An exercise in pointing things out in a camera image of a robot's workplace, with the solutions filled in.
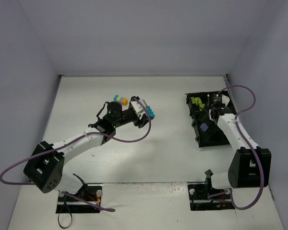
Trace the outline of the yellow small lego brick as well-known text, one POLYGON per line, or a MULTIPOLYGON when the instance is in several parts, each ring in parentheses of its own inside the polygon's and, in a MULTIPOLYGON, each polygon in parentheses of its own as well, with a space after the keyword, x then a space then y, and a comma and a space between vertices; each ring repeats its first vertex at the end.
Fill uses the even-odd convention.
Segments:
POLYGON ((122 100, 122 104, 123 104, 123 105, 127 105, 127 104, 128 104, 128 100, 127 100, 126 98, 124 98, 124 99, 122 100))

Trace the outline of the teal long lego brick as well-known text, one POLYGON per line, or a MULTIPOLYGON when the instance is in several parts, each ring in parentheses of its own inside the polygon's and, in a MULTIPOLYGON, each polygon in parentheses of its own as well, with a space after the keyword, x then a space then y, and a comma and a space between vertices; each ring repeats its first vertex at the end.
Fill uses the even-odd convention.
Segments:
POLYGON ((155 114, 154 114, 152 108, 151 108, 150 106, 147 106, 146 109, 147 109, 147 112, 148 112, 149 117, 150 117, 151 119, 154 119, 154 118, 155 118, 155 114))

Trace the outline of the lime green sloped lego brick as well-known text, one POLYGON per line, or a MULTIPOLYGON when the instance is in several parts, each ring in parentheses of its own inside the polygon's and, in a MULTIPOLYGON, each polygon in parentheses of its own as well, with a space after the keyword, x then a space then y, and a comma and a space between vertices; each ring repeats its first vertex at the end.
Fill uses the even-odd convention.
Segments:
POLYGON ((198 104, 198 107, 199 107, 199 111, 205 111, 206 110, 205 104, 203 104, 203 103, 198 104))

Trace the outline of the purple square lego brick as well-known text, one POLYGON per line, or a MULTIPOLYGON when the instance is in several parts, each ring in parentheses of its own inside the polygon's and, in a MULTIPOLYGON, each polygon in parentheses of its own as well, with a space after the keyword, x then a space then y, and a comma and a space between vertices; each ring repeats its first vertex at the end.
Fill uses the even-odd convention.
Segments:
POLYGON ((200 129, 203 131, 203 132, 206 132, 208 129, 209 129, 209 125, 207 123, 202 123, 200 125, 200 129))

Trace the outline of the lime green rounded lego brick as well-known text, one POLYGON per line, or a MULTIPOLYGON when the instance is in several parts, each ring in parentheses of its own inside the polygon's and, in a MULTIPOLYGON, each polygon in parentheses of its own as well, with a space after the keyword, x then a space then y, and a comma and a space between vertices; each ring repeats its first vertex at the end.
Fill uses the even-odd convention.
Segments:
POLYGON ((200 106, 202 104, 200 97, 191 97, 191 102, 196 106, 200 106))

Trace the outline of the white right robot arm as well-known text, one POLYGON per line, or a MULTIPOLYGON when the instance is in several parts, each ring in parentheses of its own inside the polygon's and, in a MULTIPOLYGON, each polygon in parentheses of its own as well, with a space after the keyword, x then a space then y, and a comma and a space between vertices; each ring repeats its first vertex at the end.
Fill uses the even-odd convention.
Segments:
POLYGON ((211 176, 214 189, 267 187, 272 154, 261 148, 247 133, 236 117, 235 108, 224 100, 221 93, 208 94, 209 118, 224 133, 234 155, 227 172, 211 176))

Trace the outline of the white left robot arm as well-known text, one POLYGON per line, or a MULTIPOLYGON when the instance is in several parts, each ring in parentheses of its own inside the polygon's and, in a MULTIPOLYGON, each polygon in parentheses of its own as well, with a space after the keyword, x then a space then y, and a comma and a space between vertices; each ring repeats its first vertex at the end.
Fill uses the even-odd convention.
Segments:
POLYGON ((102 146, 114 139, 116 129, 128 123, 142 128, 151 125, 155 114, 145 100, 133 96, 127 109, 123 110, 119 102, 105 102, 107 112, 88 130, 73 138, 49 144, 40 142, 24 168, 29 180, 46 194, 53 190, 76 194, 83 190, 87 183, 75 173, 66 173, 63 167, 80 154, 102 146))

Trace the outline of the teal purple lego stack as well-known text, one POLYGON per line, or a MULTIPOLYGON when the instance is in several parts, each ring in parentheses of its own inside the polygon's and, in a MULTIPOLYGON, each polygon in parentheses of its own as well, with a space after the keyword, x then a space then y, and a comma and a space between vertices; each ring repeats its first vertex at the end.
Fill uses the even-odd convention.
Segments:
POLYGON ((120 96, 120 95, 115 95, 114 98, 113 98, 113 100, 122 104, 122 100, 123 100, 124 98, 125 98, 125 97, 122 97, 122 96, 120 96))

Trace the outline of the black four-compartment sorting bin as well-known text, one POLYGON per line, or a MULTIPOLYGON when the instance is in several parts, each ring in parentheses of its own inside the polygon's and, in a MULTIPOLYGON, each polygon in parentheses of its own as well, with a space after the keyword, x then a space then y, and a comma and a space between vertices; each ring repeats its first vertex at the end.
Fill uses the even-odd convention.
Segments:
POLYGON ((192 118, 195 140, 200 148, 229 144, 225 134, 217 126, 220 115, 237 113, 228 91, 187 93, 186 104, 192 118))

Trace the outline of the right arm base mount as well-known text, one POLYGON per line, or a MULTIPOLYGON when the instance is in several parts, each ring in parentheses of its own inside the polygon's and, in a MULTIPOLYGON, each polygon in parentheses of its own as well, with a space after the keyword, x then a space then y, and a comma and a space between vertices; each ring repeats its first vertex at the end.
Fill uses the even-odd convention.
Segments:
POLYGON ((230 203, 230 195, 224 189, 214 189, 211 183, 211 170, 204 172, 204 182, 188 183, 191 211, 217 211, 235 209, 230 203))

